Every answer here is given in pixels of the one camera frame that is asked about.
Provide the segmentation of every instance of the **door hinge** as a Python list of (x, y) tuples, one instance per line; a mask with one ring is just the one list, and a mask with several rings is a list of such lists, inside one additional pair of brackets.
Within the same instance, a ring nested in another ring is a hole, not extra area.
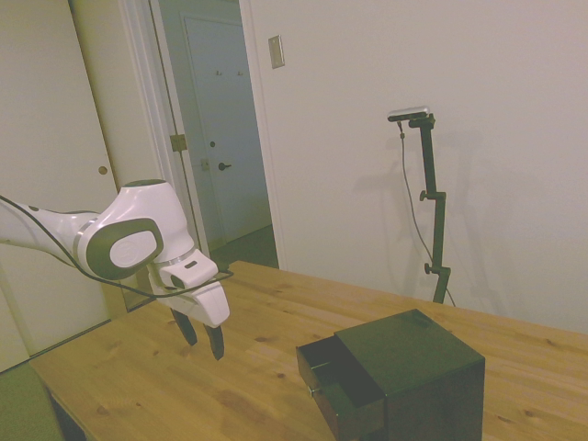
[(172, 150), (174, 152), (183, 152), (187, 150), (186, 135), (172, 135), (169, 137), (172, 141)]

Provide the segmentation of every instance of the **drawer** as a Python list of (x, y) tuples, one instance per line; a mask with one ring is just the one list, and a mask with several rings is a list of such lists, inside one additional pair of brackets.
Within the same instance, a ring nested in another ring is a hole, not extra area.
[(337, 441), (385, 426), (384, 393), (336, 335), (296, 350), (300, 375)]

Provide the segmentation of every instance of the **green carpet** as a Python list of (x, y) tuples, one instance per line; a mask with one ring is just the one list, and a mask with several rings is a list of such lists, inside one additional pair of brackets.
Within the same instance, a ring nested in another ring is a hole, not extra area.
[(63, 441), (39, 377), (28, 363), (0, 374), (0, 440)]

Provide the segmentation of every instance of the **floor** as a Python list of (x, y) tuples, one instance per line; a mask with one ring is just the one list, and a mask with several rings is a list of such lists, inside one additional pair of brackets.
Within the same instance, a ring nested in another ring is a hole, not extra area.
[[(274, 230), (269, 225), (217, 248), (210, 257), (218, 265), (237, 260), (277, 268)], [(54, 410), (37, 374), (23, 363), (0, 374), (0, 440), (83, 440), (84, 435), (67, 415)]]
[(63, 441), (39, 377), (28, 363), (0, 374), (0, 439)]
[(221, 248), (212, 250), (210, 258), (217, 265), (229, 265), (237, 260), (277, 268), (276, 241), (271, 225), (240, 237)]

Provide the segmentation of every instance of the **wooden table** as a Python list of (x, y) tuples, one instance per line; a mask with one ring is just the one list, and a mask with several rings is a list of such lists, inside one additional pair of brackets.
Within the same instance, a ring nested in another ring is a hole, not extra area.
[(588, 440), (588, 335), (246, 263), (216, 361), (144, 306), (30, 362), (95, 440), (333, 440), (295, 347), (418, 308), (486, 356), (484, 441)]

